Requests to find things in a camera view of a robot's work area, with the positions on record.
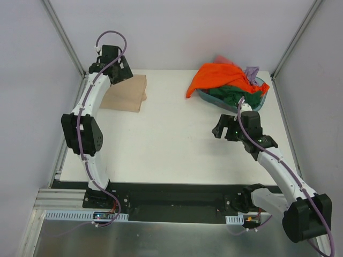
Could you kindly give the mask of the beige t shirt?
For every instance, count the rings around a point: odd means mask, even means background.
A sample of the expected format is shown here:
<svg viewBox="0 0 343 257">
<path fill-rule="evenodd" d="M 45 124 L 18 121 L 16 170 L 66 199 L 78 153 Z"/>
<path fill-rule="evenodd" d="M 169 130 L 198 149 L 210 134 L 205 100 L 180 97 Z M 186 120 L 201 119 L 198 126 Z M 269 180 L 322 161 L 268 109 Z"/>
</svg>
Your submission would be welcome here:
<svg viewBox="0 0 343 257">
<path fill-rule="evenodd" d="M 134 75 L 130 79 L 112 85 L 106 91 L 100 109 L 140 112 L 142 102 L 147 99 L 146 86 L 146 75 Z"/>
</svg>

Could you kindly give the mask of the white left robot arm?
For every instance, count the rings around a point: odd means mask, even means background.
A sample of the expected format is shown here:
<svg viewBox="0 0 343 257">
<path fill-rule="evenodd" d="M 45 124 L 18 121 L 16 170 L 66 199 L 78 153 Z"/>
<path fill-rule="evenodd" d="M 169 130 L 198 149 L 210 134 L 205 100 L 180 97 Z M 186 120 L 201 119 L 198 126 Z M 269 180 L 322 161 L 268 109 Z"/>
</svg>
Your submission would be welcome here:
<svg viewBox="0 0 343 257">
<path fill-rule="evenodd" d="M 101 159 L 104 138 L 95 116 L 107 90 L 133 74 L 120 47 L 103 45 L 96 50 L 98 56 L 88 69 L 85 90 L 71 113 L 62 115 L 61 124 L 66 145 L 79 156 L 88 179 L 83 207 L 107 209 L 115 200 Z"/>
</svg>

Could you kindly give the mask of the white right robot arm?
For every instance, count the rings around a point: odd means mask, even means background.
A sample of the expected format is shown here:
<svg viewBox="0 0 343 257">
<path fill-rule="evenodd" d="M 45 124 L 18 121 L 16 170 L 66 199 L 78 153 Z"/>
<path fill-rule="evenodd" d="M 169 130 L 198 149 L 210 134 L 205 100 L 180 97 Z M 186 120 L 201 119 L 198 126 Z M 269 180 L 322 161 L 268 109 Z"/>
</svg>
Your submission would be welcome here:
<svg viewBox="0 0 343 257">
<path fill-rule="evenodd" d="M 212 130 L 215 138 L 241 142 L 273 178 L 284 195 L 272 193 L 262 184 L 243 188 L 231 201 L 232 208 L 248 213 L 256 208 L 277 218 L 287 237 L 294 243 L 309 240 L 331 231 L 332 201 L 327 194 L 318 194 L 287 165 L 278 144 L 263 134 L 260 115 L 244 111 L 237 116 L 222 114 Z"/>
</svg>

